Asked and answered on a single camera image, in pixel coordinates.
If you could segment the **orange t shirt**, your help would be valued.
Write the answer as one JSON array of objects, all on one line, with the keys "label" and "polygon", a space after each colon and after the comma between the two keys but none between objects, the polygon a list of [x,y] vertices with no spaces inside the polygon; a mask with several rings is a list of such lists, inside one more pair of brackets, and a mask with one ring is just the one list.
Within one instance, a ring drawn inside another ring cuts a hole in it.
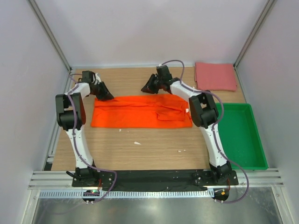
[{"label": "orange t shirt", "polygon": [[191,128],[189,105],[171,94],[95,99],[91,127]]}]

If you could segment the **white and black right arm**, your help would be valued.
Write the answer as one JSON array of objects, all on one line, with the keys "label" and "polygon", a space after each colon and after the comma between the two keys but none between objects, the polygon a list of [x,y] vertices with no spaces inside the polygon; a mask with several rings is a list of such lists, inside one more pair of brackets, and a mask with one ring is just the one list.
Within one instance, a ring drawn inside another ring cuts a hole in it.
[{"label": "white and black right arm", "polygon": [[171,75],[158,74],[152,74],[141,91],[157,94],[160,89],[189,103],[192,121],[200,129],[208,149],[211,181],[217,185],[223,184],[232,172],[232,167],[219,135],[218,123],[223,115],[219,115],[216,107],[216,95],[210,91],[194,89]]}]

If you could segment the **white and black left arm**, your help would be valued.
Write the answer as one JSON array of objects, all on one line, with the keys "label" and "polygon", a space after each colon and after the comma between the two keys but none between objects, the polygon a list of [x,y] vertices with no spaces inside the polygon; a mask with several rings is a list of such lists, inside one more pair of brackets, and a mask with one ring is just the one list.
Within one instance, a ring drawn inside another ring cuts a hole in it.
[{"label": "white and black left arm", "polygon": [[64,94],[55,96],[57,123],[68,135],[75,155],[76,170],[94,170],[109,172],[97,168],[89,151],[85,137],[86,113],[83,99],[94,95],[100,101],[112,100],[114,97],[101,79],[80,81]]}]

